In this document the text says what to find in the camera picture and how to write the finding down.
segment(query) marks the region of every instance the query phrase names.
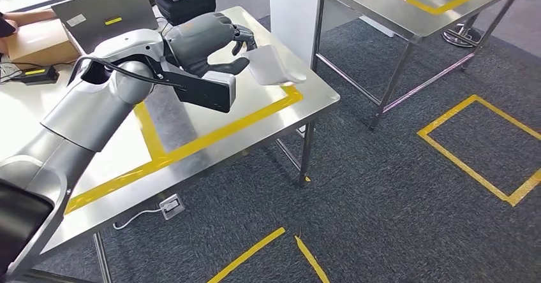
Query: gray carpet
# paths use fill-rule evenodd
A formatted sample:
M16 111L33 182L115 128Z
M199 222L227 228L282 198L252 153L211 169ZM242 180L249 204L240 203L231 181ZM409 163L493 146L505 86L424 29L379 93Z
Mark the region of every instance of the gray carpet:
M439 36L427 45L399 93L464 54ZM325 34L322 52L381 93L403 46L354 21ZM342 100L316 125L313 183L295 187L281 151L258 149L181 192L187 209L171 221L145 214L105 230L116 282L206 282L281 226L284 235L222 282L320 282L294 235L333 283L540 282L539 188L511 207L416 134L472 94L539 131L539 58L493 38L466 73L408 99L375 132L364 125L372 104L323 64L318 73ZM541 166L538 140L479 105L431 136L507 194ZM298 136L284 141L300 154ZM100 279L90 239L39 268Z

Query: cardboard box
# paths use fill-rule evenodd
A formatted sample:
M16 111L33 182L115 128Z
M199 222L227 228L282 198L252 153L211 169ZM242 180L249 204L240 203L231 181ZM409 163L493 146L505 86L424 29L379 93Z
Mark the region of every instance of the cardboard box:
M49 20L19 27L16 34L7 37L7 43L12 62L47 66L69 63L79 57L60 20ZM17 66L20 69L34 67L23 64Z

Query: charger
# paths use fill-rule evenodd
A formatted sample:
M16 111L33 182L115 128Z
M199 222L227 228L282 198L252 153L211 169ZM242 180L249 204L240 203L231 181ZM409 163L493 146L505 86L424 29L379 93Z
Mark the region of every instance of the charger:
M27 69L22 74L15 76L10 81L22 82L26 85L38 85L56 83L58 81L58 72L53 66L44 68Z

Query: metal table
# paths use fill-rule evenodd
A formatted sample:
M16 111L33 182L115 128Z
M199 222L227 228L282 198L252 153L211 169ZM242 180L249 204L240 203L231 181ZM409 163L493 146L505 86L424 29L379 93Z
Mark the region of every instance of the metal table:
M385 91L383 98L378 99L372 95L364 87L359 85L355 80L350 78L346 73L340 70L336 65L330 62L322 54L319 53L319 44L322 31L323 20L323 7L325 0L319 0L318 2L318 15L316 21L316 31L314 37L313 56L311 61L311 69L316 71L318 60L321 60L341 77L352 84L363 95L370 99L377 105L373 118L370 122L370 128L374 129L382 115L389 111L391 108L397 106L405 99L414 95L424 87L433 83L437 79L446 75L455 68L462 66L464 69L466 63L470 61L478 51L482 48L483 44L487 41L488 37L494 31L502 17L505 15L511 4L515 0L507 0L500 13L489 26L486 33L481 37L479 41L474 41L468 37L468 31L472 27L477 14L482 10L488 8L490 5L496 3L499 0L337 0L342 4L345 4L349 8L366 15L377 23L393 30L402 38L408 41L408 44L399 59L395 70L389 79L387 90ZM452 31L451 27L468 19L462 29ZM415 45L421 43L425 38L445 31L446 35L451 35L453 38L459 39L463 43L467 43L476 49L463 57L455 64L444 69L441 73L432 77L428 81L414 88L405 95L398 97L396 100L390 102L393 92L399 82L400 76L404 70L404 66L408 62L411 56L411 51Z
M296 86L264 87L245 70L237 75L237 99L227 114L180 103L171 88L156 86L103 152L93 159L73 192L64 221L43 249L41 258L95 233L102 274L105 282L110 282L99 230L140 203L189 185L274 140L300 171L299 184L309 181L314 120L332 108L340 96L244 9L235 7L223 13L234 23L252 29L260 46L274 45L286 71L304 75L306 81ZM233 46L231 43L212 54L209 62L234 60ZM19 127L37 124L43 113L61 97L68 74L68 70L63 71L56 85L26 87L7 83L2 86L0 105L16 111L0 110L3 125L13 121L12 128L0 130L0 146L6 147L0 157L25 142L30 132L20 132L19 136L14 133ZM21 115L27 117L22 122ZM302 161L298 162L279 137L305 125ZM36 278L59 282L54 281L53 275L34 270L26 277L27 280Z

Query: laptop lid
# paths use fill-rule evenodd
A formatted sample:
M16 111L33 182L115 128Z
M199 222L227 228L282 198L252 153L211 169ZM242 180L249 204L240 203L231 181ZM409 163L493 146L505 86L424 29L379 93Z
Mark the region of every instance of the laptop lid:
M157 29L149 0L70 0L52 7L85 53L135 29Z

